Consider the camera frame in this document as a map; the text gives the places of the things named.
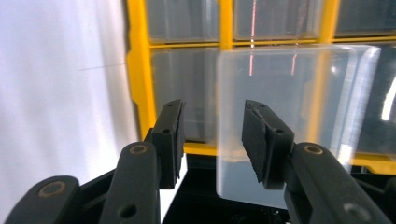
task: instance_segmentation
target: storage organizer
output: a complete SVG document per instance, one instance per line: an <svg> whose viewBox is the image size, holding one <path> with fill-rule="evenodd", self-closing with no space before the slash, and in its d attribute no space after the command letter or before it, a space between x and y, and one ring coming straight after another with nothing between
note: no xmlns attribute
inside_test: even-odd
<svg viewBox="0 0 396 224"><path fill-rule="evenodd" d="M345 12L349 11L351 2L357 5L351 10L353 13L347 14ZM369 2L376 2L376 5L370 7L371 11L365 14L370 15L372 23L367 23L368 27L364 27L362 19L359 19L364 13L354 11L358 8L366 10L368 7L365 5L370 5ZM188 112L192 117L186 123L189 130L187 138L190 141L186 143L185 151L217 155L213 142L216 139L216 131L213 130L216 114L213 100L216 95L213 91L217 81L210 70L217 66L215 55L218 52L240 48L249 48L254 52L257 48L273 46L290 48L308 44L378 44L395 41L396 34L392 27L395 24L392 22L393 2L128 0L131 49L127 55L127 65L141 136L145 136L149 127L153 126L157 108L162 106L167 97L183 95L194 104ZM381 19L384 6L387 6L388 11L385 19ZM326 58L321 62L328 63ZM325 84L325 81L318 83L319 86ZM313 90L313 95L320 95L320 88ZM369 166L375 173L390 171L396 174L395 162L387 156L384 156L384 160L373 162L367 158L378 157L360 155L356 155L354 164Z"/></svg>

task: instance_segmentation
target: yellow frame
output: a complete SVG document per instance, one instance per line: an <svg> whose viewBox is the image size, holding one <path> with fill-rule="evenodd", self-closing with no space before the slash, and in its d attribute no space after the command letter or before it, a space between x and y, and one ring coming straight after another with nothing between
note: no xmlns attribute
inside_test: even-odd
<svg viewBox="0 0 396 224"><path fill-rule="evenodd" d="M250 41L234 41L233 40L233 0L218 0L219 1L219 17L220 17L220 33L219 42L208 43L161 43L151 44L149 42L149 25L147 20L147 9L145 0L128 0L127 7L129 13L130 32L129 40L131 50L126 57L129 81L131 87L131 98L137 105L138 120L140 122L140 135L143 137L148 132L149 128L155 124L157 118L155 109L154 89L152 86L152 69L151 69L151 50L152 49L175 49L175 48L207 48L218 47L220 50L231 50L234 47L250 46ZM316 39L296 39L296 40L264 40L255 41L255 45L287 45L287 44L315 44L315 43L352 43L352 42L376 42L376 41L395 41L396 35L388 36L374 36L374 37L348 37L335 38L335 29L338 18L338 9L341 0L325 0L323 5L323 12L321 18L321 26L318 38ZM325 66L326 55L319 57L318 69ZM317 86L315 92L321 92L319 87L323 87L326 83L325 76L318 77L315 80ZM311 114L319 115L321 111L320 102L323 99L322 94L314 94L317 102L316 107L311 109ZM318 122L314 120L308 123L311 130L311 140L318 137L315 136L315 130L319 128ZM204 144L187 143L185 145L185 152L190 154L210 155L216 156L217 151L214 147ZM376 164L371 165L367 163L367 158L373 157ZM377 156L358 154L355 157L354 164L369 166L375 173L396 174L395 162L390 160L380 160Z"/></svg>

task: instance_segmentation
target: screw hole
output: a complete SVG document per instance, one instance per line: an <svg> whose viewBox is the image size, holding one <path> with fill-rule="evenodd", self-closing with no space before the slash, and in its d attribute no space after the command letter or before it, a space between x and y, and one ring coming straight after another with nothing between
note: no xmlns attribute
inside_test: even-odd
<svg viewBox="0 0 396 224"><path fill-rule="evenodd" d="M38 196L41 198L49 198L57 194L61 194L66 189L66 184L63 181L54 181L44 186L39 192Z"/></svg>
<svg viewBox="0 0 396 224"><path fill-rule="evenodd" d="M136 214L136 206L133 204L125 204L119 209L119 215L122 218L129 218Z"/></svg>
<svg viewBox="0 0 396 224"><path fill-rule="evenodd" d="M306 147L304 147L304 150L306 152L317 154L317 155L320 155L323 153L323 150L321 148L315 147L315 146L306 146Z"/></svg>
<svg viewBox="0 0 396 224"><path fill-rule="evenodd" d="M147 148L146 146L142 146L142 145L140 145L140 146L134 146L134 147L131 147L131 149L129 149L129 151L130 151L132 154L135 154L135 155L143 154L143 153L145 153L147 150L148 150L148 148Z"/></svg>

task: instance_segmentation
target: clear plastic compartment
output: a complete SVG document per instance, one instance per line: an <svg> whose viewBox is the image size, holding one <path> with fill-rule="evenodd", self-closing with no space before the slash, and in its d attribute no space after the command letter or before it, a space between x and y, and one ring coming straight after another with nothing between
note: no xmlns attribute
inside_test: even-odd
<svg viewBox="0 0 396 224"><path fill-rule="evenodd" d="M242 146L246 99L269 105L295 132L295 142L321 144L348 167L379 51L312 46L222 52L217 75L218 195L286 208L283 190L265 190L257 182Z"/></svg>
<svg viewBox="0 0 396 224"><path fill-rule="evenodd" d="M322 0L234 0L236 40L318 35Z"/></svg>
<svg viewBox="0 0 396 224"><path fill-rule="evenodd" d="M162 49L152 52L156 111L175 99L186 101L185 134L211 142L215 134L217 49Z"/></svg>
<svg viewBox="0 0 396 224"><path fill-rule="evenodd" d="M151 42L219 39L219 4L216 0L146 0L146 3Z"/></svg>
<svg viewBox="0 0 396 224"><path fill-rule="evenodd" d="M394 0L341 0L336 36L394 34L395 12Z"/></svg>

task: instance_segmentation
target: white wall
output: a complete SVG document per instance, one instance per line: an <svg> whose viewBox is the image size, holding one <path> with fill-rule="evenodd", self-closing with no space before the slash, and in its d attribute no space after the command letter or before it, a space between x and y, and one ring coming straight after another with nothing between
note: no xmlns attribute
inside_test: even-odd
<svg viewBox="0 0 396 224"><path fill-rule="evenodd" d="M0 2L0 222L38 181L83 184L136 141L123 2Z"/></svg>

